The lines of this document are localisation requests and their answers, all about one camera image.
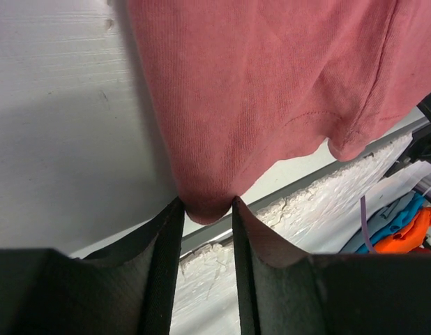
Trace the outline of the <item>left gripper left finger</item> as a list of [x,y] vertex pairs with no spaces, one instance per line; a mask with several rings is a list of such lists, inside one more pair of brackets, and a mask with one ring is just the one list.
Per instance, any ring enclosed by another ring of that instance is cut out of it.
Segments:
[[0,248],[0,334],[168,334],[184,206],[85,258]]

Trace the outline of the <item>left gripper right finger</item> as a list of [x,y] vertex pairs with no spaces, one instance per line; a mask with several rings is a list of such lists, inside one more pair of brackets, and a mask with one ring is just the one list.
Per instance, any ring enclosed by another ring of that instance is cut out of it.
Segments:
[[242,334],[431,334],[430,254],[311,254],[232,203]]

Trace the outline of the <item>salmon pink t shirt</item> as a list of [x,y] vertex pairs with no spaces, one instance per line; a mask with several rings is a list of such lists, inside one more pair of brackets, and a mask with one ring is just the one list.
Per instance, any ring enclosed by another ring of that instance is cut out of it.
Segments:
[[216,222],[274,163],[357,157],[431,93],[431,1],[129,1],[179,197]]

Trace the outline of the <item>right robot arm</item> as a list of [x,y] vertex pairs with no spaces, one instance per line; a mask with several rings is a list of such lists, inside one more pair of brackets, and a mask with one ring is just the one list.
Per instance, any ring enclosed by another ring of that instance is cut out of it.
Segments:
[[[417,162],[426,162],[427,166],[431,167],[431,93],[417,105],[417,108],[426,117],[428,123],[413,132],[411,143],[389,168],[384,175],[385,177],[390,177]],[[431,201],[431,174],[420,180],[414,189]]]

